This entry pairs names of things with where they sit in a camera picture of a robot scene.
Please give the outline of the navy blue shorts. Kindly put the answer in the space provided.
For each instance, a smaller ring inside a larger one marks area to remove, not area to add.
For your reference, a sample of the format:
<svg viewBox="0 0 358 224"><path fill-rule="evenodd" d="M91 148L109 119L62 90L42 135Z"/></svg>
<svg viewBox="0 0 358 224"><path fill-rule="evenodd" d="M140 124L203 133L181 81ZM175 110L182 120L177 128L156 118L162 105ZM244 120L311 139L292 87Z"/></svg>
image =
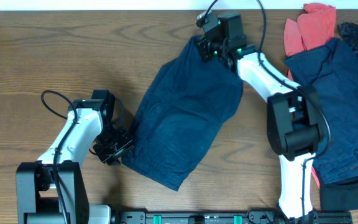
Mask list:
<svg viewBox="0 0 358 224"><path fill-rule="evenodd" d="M243 94L242 80L218 59L202 61L196 40L162 65L131 124L134 148L122 157L128 168L174 191L235 115Z"/></svg>

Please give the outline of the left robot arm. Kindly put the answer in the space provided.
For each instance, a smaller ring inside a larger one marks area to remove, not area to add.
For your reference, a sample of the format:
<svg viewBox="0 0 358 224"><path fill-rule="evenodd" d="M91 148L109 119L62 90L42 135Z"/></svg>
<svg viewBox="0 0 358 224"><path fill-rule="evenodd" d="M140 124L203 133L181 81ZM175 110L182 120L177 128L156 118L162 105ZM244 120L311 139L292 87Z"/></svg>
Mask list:
<svg viewBox="0 0 358 224"><path fill-rule="evenodd" d="M52 145L34 162L16 170L19 223L115 223L111 206L88 200L81 167L88 153L118 165L133 140L112 118L113 96L75 100Z"/></svg>

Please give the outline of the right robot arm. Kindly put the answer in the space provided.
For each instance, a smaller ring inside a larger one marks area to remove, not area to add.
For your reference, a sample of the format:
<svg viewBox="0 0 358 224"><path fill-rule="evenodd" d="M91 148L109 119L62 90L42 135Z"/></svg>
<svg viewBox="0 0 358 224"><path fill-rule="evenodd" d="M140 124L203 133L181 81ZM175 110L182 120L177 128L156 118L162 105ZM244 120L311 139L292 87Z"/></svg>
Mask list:
<svg viewBox="0 0 358 224"><path fill-rule="evenodd" d="M278 155L281 193L275 223L316 223L310 199L310 180L318 144L324 139L325 118L312 86L289 80L243 39L232 47L229 40L196 38L201 58L218 58L248 83L267 104L267 139Z"/></svg>

